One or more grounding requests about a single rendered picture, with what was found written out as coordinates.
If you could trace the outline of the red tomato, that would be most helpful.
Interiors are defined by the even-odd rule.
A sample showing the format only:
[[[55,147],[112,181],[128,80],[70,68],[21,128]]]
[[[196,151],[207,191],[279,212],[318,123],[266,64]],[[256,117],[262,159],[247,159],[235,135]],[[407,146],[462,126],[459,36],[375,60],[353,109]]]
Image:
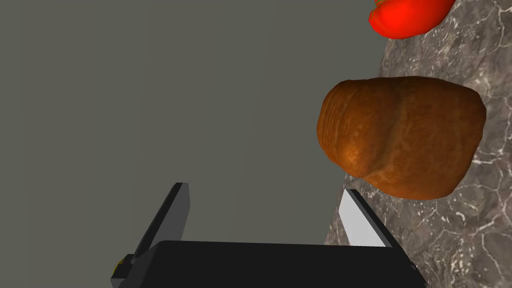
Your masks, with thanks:
[[[379,35],[402,40],[428,33],[443,22],[456,0],[375,0],[368,22]]]

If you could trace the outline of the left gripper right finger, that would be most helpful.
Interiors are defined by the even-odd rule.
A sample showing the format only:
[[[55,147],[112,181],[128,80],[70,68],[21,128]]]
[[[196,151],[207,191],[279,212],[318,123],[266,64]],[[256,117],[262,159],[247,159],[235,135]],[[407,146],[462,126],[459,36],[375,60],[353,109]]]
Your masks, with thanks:
[[[400,246],[356,189],[343,190],[338,214],[351,246]]]

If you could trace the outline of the brown bread loaf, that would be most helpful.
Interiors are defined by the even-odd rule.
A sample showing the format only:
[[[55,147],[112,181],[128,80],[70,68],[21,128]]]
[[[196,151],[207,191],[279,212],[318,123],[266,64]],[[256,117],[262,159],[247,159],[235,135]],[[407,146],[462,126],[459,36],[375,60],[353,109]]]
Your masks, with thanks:
[[[325,96],[317,139],[348,175],[392,197],[434,200],[461,183],[483,138],[475,90],[424,76],[345,80]]]

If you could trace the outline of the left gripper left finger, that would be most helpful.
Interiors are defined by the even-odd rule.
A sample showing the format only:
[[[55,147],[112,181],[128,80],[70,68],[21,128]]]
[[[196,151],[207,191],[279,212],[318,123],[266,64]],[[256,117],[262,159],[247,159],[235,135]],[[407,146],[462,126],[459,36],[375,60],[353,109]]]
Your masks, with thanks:
[[[133,257],[140,258],[161,241],[180,241],[190,211],[190,190],[187,182],[175,183],[144,233]]]

